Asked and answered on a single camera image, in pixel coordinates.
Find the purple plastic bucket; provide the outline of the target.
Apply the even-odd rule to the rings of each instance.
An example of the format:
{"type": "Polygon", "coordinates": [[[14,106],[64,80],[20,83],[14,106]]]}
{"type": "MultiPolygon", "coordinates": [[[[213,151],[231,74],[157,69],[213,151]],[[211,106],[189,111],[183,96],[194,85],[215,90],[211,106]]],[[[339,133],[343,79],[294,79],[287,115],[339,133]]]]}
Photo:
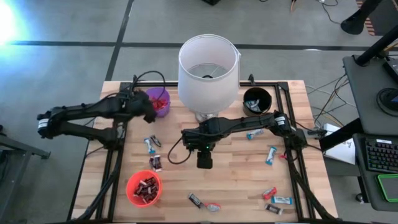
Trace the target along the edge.
{"type": "Polygon", "coordinates": [[[150,100],[152,101],[152,104],[154,105],[154,109],[155,109],[155,107],[157,107],[157,105],[156,105],[157,100],[165,99],[168,101],[166,109],[164,109],[162,111],[155,111],[157,113],[158,118],[163,118],[163,117],[167,116],[170,111],[170,104],[171,104],[170,95],[169,95],[168,91],[163,87],[155,87],[155,88],[147,89],[146,93],[149,95],[150,100]]]}

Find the white shade silver table lamp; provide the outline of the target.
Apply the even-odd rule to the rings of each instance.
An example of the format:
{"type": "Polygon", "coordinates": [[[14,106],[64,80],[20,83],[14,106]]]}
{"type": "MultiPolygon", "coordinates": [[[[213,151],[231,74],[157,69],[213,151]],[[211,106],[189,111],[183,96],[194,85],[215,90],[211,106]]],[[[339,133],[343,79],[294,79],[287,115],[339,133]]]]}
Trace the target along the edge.
{"type": "Polygon", "coordinates": [[[202,34],[178,53],[178,97],[197,121],[218,116],[237,98],[241,53],[224,37],[202,34]]]}

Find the orange plastic bucket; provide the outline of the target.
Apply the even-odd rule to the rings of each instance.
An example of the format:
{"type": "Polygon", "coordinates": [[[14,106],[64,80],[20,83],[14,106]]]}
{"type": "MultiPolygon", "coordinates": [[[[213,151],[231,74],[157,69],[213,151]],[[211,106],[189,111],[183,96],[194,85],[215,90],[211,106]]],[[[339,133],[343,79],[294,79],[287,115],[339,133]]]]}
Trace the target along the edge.
{"type": "Polygon", "coordinates": [[[158,201],[158,199],[160,199],[161,193],[162,193],[162,181],[161,181],[159,175],[152,170],[141,170],[139,172],[136,172],[135,174],[133,174],[130,177],[130,179],[127,182],[126,195],[129,199],[129,201],[133,205],[140,207],[140,208],[149,207],[151,205],[154,205],[158,201]],[[148,186],[145,183],[145,180],[149,179],[151,177],[155,177],[157,183],[155,185],[148,186]],[[137,189],[137,186],[139,184],[143,184],[148,187],[152,187],[152,191],[158,191],[158,195],[156,196],[156,198],[151,202],[147,202],[146,195],[143,195],[143,194],[135,195],[134,191],[137,189]]]}

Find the black plastic bucket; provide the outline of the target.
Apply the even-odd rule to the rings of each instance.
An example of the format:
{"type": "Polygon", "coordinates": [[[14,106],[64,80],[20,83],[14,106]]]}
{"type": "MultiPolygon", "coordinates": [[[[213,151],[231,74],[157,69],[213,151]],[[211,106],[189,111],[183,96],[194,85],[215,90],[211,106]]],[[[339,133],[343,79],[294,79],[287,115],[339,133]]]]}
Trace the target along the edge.
{"type": "Polygon", "coordinates": [[[272,105],[272,97],[269,92],[263,88],[253,87],[248,89],[243,95],[243,112],[247,116],[262,115],[268,112],[272,105]],[[247,107],[245,102],[256,100],[260,109],[260,113],[252,111],[251,108],[247,107]]]}

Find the grey metal stand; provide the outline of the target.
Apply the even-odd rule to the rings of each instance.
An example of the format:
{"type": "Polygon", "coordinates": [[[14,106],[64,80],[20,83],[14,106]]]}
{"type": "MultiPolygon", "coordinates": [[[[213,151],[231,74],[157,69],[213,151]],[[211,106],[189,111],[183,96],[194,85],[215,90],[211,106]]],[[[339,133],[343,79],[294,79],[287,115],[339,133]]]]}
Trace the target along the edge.
{"type": "Polygon", "coordinates": [[[7,223],[7,214],[17,186],[20,184],[31,156],[48,159],[50,152],[13,140],[0,124],[0,224],[7,223]]]}

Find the white paper sheet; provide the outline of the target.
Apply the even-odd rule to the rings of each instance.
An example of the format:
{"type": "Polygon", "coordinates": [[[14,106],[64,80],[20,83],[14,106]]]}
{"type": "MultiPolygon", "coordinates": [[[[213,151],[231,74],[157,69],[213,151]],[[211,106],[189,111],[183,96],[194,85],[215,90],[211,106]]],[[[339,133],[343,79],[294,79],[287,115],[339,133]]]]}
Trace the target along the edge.
{"type": "MultiPolygon", "coordinates": [[[[341,129],[341,127],[332,125],[332,124],[324,124],[323,129],[326,131],[325,137],[333,134],[334,132],[338,131],[341,129]]],[[[326,157],[329,157],[331,159],[345,162],[348,164],[355,165],[356,164],[356,148],[354,145],[353,138],[345,140],[329,149],[327,149],[324,152],[324,155],[326,157]]]]}

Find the black desk support bar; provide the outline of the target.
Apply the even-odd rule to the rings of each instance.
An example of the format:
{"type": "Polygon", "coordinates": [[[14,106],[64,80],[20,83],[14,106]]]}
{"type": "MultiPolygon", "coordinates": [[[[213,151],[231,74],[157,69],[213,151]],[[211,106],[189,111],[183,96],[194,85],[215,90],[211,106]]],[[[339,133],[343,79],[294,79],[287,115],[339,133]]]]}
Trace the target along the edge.
{"type": "Polygon", "coordinates": [[[337,131],[321,138],[319,140],[321,151],[326,152],[327,150],[335,147],[336,145],[351,139],[353,135],[357,133],[359,134],[364,133],[363,126],[359,118],[351,121],[350,123],[338,129],[337,131]]]}

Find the backlit black keyboard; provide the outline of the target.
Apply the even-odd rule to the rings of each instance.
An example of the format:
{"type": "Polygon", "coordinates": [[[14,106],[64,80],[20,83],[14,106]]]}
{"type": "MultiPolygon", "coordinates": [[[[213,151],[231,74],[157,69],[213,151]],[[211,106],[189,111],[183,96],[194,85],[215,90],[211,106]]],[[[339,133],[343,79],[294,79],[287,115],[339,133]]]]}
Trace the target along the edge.
{"type": "Polygon", "coordinates": [[[398,174],[398,144],[382,139],[365,140],[368,170],[398,174]]]}

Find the grey workstation desk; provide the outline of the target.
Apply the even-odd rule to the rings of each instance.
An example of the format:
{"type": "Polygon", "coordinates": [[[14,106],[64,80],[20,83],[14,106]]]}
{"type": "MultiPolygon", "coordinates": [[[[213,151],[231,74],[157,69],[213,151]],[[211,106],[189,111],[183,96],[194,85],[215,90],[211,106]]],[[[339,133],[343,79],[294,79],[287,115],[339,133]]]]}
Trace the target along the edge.
{"type": "Polygon", "coordinates": [[[356,161],[360,176],[359,186],[364,201],[370,203],[373,209],[384,212],[398,212],[398,202],[387,202],[382,196],[382,190],[377,182],[378,172],[366,169],[366,146],[364,140],[380,139],[398,143],[398,117],[385,114],[377,105],[379,91],[385,88],[398,89],[396,83],[384,70],[384,61],[372,59],[367,66],[359,66],[353,57],[343,59],[345,72],[356,103],[359,118],[355,121],[362,125],[362,131],[353,134],[356,147],[356,161]]]}

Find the green edged black pad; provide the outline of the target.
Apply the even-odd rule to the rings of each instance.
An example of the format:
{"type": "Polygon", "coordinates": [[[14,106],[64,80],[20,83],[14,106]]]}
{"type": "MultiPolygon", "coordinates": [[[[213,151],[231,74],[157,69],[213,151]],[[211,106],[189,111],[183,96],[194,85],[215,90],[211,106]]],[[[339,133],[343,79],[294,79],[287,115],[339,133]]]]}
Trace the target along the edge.
{"type": "Polygon", "coordinates": [[[376,179],[384,199],[387,202],[398,202],[398,174],[380,174],[376,179]]]}

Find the black round device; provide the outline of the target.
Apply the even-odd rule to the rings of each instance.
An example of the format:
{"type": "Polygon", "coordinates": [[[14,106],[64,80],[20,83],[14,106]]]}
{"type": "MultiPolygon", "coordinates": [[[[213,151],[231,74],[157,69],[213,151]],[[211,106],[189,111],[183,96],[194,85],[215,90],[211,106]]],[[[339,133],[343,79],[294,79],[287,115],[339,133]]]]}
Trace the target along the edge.
{"type": "Polygon", "coordinates": [[[376,95],[376,103],[383,113],[398,117],[398,89],[381,89],[376,95]]]}

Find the black stand leg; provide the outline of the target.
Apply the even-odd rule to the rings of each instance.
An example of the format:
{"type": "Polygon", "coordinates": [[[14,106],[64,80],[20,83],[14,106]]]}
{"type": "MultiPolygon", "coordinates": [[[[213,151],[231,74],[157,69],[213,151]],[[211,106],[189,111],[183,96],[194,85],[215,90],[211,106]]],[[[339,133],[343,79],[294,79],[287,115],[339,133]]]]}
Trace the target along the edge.
{"type": "Polygon", "coordinates": [[[359,35],[362,33],[366,19],[382,0],[362,0],[362,2],[359,9],[340,24],[340,28],[348,34],[359,35]]]}

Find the black stand tube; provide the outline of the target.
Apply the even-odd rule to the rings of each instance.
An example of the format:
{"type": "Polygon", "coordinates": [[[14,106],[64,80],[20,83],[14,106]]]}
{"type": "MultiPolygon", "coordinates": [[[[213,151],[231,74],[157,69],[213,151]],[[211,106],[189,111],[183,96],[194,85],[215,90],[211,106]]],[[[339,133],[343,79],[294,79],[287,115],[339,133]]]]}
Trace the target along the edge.
{"type": "Polygon", "coordinates": [[[354,61],[359,66],[365,66],[372,58],[378,53],[382,52],[388,47],[393,41],[398,38],[398,25],[391,29],[386,35],[381,37],[374,45],[367,49],[359,57],[355,57],[354,61]]]}

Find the black desk device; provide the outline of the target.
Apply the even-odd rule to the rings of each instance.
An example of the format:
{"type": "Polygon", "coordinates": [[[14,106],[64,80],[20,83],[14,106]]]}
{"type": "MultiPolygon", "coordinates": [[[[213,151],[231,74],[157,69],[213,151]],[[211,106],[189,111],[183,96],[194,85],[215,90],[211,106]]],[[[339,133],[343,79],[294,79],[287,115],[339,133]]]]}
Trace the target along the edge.
{"type": "Polygon", "coordinates": [[[398,59],[389,59],[383,64],[387,74],[398,83],[398,59]]]}

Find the red striped mat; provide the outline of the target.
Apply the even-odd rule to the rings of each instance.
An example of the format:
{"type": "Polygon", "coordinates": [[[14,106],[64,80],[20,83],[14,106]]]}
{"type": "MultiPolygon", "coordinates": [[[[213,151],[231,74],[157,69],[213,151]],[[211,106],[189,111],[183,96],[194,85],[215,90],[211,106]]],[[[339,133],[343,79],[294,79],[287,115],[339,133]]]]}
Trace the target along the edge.
{"type": "MultiPolygon", "coordinates": [[[[355,0],[358,7],[361,7],[363,5],[364,0],[355,0]]],[[[369,35],[371,36],[375,36],[376,35],[376,31],[373,27],[373,24],[370,20],[370,18],[366,18],[365,22],[364,22],[364,27],[366,28],[367,32],[369,33],[369,35]]]]}

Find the black aluminium table frame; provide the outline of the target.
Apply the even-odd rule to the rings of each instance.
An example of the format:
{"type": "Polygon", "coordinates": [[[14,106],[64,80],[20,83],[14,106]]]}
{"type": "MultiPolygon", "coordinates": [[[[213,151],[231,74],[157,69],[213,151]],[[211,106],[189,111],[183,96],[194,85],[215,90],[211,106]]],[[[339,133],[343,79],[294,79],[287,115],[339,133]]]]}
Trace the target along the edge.
{"type": "MultiPolygon", "coordinates": [[[[299,185],[292,185],[289,165],[279,158],[285,151],[282,137],[265,130],[256,139],[247,140],[246,133],[234,133],[217,143],[212,152],[213,168],[197,168],[196,152],[183,164],[173,165],[167,160],[167,153],[181,137],[181,130],[195,128],[195,115],[181,103],[177,93],[177,81],[167,82],[171,96],[170,113],[156,122],[147,124],[141,118],[134,118],[127,126],[126,143],[123,151],[121,172],[116,185],[108,190],[104,198],[102,215],[96,211],[89,220],[80,223],[249,223],[249,222],[297,222],[300,218],[322,219],[309,206],[310,201],[299,185]],[[126,195],[130,177],[140,170],[149,170],[149,155],[143,143],[144,138],[155,134],[160,139],[162,171],[157,174],[162,181],[160,199],[148,207],[133,205],[126,195]],[[265,163],[271,146],[277,148],[274,164],[265,163]],[[293,205],[276,204],[283,208],[282,215],[264,209],[262,193],[272,187],[278,196],[295,197],[293,205]],[[221,205],[218,212],[199,209],[189,199],[193,193],[205,203],[221,205]]],[[[298,112],[299,122],[306,127],[313,126],[312,112],[304,82],[300,81],[257,81],[257,87],[266,89],[272,96],[271,111],[281,110],[288,115],[298,112]]],[[[102,149],[88,156],[84,162],[74,204],[68,221],[77,224],[80,217],[100,191],[107,152],[102,149]]],[[[308,147],[294,162],[301,176],[324,209],[337,218],[335,202],[328,181],[322,152],[308,147]]]]}

